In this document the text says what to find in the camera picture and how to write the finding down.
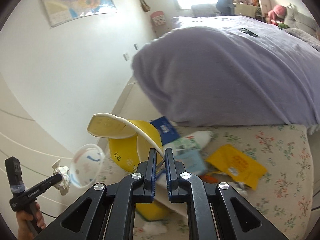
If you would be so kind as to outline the person's left hand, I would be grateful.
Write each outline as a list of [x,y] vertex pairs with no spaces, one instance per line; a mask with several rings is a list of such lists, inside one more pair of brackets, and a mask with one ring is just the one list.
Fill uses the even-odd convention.
[[[40,205],[38,202],[36,202],[36,220],[37,220],[37,226],[44,230],[46,228],[46,224],[44,221],[44,217],[42,215],[42,212],[40,211]],[[33,220],[33,216],[25,211],[18,211],[16,212],[16,219],[18,223],[18,240],[33,240],[35,238],[34,234],[31,232],[31,230],[28,227],[27,222]]]

